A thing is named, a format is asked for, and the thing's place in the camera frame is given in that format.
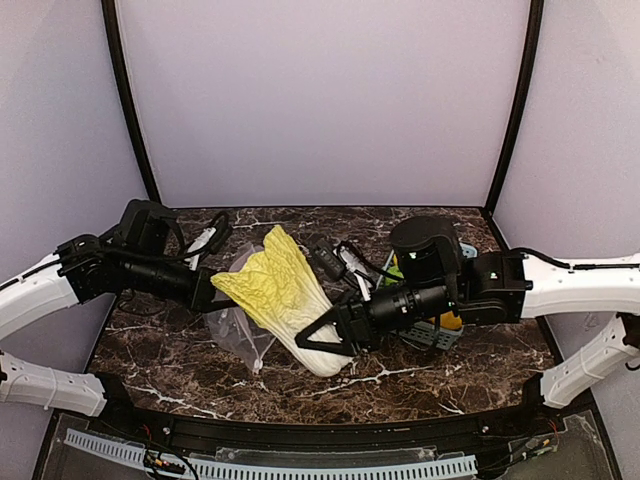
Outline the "clear zip top bag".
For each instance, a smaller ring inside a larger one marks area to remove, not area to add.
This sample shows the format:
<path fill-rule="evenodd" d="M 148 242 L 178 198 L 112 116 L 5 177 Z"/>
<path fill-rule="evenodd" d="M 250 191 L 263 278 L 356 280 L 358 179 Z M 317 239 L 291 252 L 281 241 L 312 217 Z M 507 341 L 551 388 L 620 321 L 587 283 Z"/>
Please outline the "clear zip top bag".
<path fill-rule="evenodd" d="M 213 342 L 242 360 L 248 370 L 257 375 L 275 336 L 260 328 L 240 307 L 210 312 L 203 318 Z"/>

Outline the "yellow white napa cabbage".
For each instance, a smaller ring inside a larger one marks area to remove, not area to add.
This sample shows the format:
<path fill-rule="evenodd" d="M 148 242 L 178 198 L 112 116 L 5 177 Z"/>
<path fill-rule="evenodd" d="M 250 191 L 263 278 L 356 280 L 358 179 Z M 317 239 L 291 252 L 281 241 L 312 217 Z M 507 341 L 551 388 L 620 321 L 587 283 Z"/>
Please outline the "yellow white napa cabbage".
<path fill-rule="evenodd" d="M 222 291 L 262 329 L 269 331 L 308 371 L 332 377 L 353 356 L 303 349 L 295 336 L 325 314 L 332 304 L 299 245 L 277 225 L 263 240 L 263 250 L 249 256 L 238 272 L 217 273 Z"/>

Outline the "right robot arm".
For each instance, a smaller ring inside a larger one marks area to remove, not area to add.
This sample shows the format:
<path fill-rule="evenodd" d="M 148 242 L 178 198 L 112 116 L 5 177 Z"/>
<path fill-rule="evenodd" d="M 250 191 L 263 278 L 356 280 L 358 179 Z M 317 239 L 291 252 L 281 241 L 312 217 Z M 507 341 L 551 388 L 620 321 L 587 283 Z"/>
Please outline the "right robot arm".
<path fill-rule="evenodd" d="M 402 273 L 365 301 L 331 307 L 295 337 L 298 347 L 353 357 L 383 335 L 451 312 L 465 323 L 517 323 L 565 313 L 611 312 L 590 342 L 523 387 L 523 401 L 562 409 L 619 365 L 639 355 L 639 257 L 556 260 L 516 248 L 474 258 L 462 254 L 452 224 L 415 216 L 389 240 Z"/>

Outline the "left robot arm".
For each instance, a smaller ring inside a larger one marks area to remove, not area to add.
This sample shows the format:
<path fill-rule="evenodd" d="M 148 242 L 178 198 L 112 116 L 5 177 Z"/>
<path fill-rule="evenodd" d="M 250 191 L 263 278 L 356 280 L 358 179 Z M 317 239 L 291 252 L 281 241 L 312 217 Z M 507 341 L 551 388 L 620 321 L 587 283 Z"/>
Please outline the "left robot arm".
<path fill-rule="evenodd" d="M 1 285 L 1 335 L 8 337 L 57 311 L 124 290 L 177 302 L 195 313 L 232 306 L 216 300 L 213 270 L 200 260 L 217 253 L 232 227 L 217 213 L 186 243 L 177 213 L 150 200 L 130 201 L 118 224 L 75 237 Z M 81 374 L 1 354 L 1 400 L 98 417 L 129 399 L 118 377 Z"/>

